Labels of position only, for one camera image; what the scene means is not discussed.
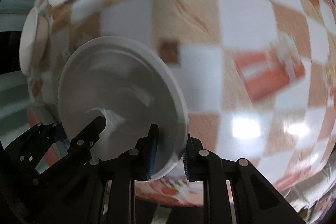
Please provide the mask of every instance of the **orange and white checkered pattern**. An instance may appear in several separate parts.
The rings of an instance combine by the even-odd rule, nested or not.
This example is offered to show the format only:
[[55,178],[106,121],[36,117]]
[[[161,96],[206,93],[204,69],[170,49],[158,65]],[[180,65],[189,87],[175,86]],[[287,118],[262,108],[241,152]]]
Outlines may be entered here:
[[[41,95],[34,98],[56,105],[64,64],[85,42],[103,35],[135,39],[157,52],[176,77],[191,135],[222,158],[248,158],[285,189],[321,170],[336,143],[336,111],[323,79],[336,53],[332,1],[71,0],[52,8],[36,0],[51,37],[39,68],[45,72],[36,72]],[[280,32],[293,37],[305,75],[252,102],[232,54],[262,51]],[[234,137],[233,123],[247,120],[256,121],[259,136]],[[286,125],[292,124],[306,125],[307,132],[289,134]]]

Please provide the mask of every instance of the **checkered tablecloth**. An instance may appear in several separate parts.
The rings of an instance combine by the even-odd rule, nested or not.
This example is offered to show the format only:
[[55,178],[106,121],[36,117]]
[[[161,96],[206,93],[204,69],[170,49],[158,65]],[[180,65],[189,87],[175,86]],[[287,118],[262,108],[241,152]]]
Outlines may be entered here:
[[[334,0],[35,4],[49,21],[50,39],[29,79],[30,94],[56,119],[58,81],[70,55],[93,38],[120,35],[144,43],[166,62],[184,93],[190,134],[205,148],[228,160],[246,157],[279,190],[325,165],[336,143],[333,88],[324,79],[325,65],[336,54]],[[235,58],[265,53],[279,33],[295,42],[304,75],[252,99]],[[255,84],[261,85],[258,79]],[[137,195],[181,206],[202,204],[202,188],[183,176],[178,165],[159,182],[137,184]]]

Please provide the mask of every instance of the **black metal frame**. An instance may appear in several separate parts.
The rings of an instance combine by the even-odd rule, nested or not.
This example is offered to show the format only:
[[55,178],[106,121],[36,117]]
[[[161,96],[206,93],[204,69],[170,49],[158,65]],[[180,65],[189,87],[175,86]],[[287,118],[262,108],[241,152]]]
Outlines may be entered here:
[[[71,141],[68,154],[42,174],[35,170],[38,162],[54,142],[66,137],[61,124],[39,123],[5,150],[1,146],[0,204],[6,203],[2,217],[11,218],[10,223],[134,224],[134,181],[151,177],[159,128],[152,124],[134,149],[101,161],[91,157],[90,148],[105,125],[104,117],[93,120]],[[204,223],[232,223],[227,180],[237,224],[304,223],[248,160],[223,160],[188,136],[184,163],[189,181],[204,181]],[[109,180],[109,206],[103,220]]]

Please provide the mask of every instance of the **table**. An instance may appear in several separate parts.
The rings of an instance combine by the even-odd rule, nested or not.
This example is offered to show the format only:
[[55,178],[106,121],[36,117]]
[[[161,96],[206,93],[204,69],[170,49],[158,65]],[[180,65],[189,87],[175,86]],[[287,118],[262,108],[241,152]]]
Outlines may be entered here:
[[[189,131],[220,157],[249,159],[278,190],[320,171],[336,143],[334,0],[71,0],[51,7],[49,41],[28,79],[31,99],[59,121],[57,88],[71,54],[103,35],[155,51],[176,77]],[[201,206],[183,164],[136,184],[136,195]]]

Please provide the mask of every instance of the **metal pin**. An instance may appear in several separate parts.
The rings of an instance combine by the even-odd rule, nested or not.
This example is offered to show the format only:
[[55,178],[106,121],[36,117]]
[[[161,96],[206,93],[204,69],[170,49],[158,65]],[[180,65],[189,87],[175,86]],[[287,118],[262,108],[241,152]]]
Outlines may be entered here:
[[98,158],[92,158],[92,159],[90,159],[89,163],[90,163],[91,165],[96,165],[96,164],[99,163],[99,159],[98,159]]
[[139,150],[137,149],[131,149],[128,151],[128,153],[131,155],[131,156],[136,156],[137,154],[139,154]]
[[207,155],[209,155],[209,151],[206,149],[202,149],[198,153],[203,157],[206,157]]
[[238,163],[241,165],[241,166],[248,166],[249,164],[249,161],[247,159],[240,159],[238,161]]

